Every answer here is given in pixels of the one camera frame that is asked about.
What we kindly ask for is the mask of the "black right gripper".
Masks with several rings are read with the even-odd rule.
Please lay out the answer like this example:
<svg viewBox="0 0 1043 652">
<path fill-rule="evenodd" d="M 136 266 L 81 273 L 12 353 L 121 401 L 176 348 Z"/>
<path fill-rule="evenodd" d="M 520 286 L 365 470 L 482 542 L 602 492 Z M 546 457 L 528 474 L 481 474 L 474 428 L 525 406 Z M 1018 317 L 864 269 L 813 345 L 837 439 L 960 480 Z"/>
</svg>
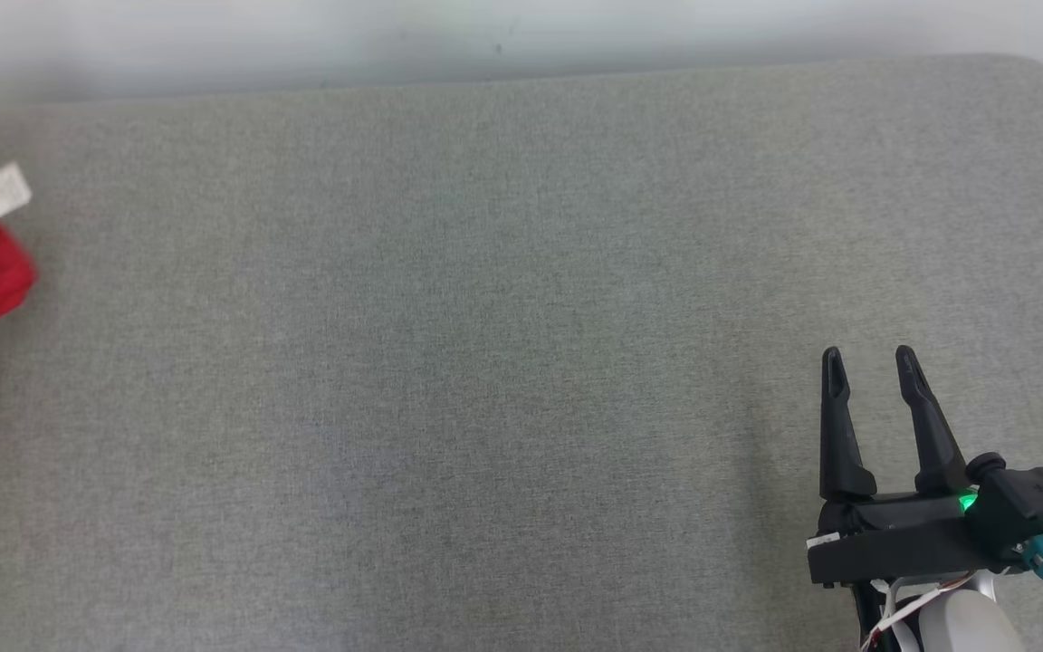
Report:
<svg viewBox="0 0 1043 652">
<path fill-rule="evenodd" d="M 836 347 L 823 352 L 819 462 L 823 504 L 807 551 L 812 583 L 856 585 L 1021 566 L 1017 551 L 991 550 L 972 528 L 967 512 L 977 494 L 969 488 L 967 462 L 915 352 L 898 346 L 895 365 L 914 427 L 918 493 L 876 494 L 877 483 L 862 463 L 848 407 L 851 385 L 843 355 Z"/>
</svg>

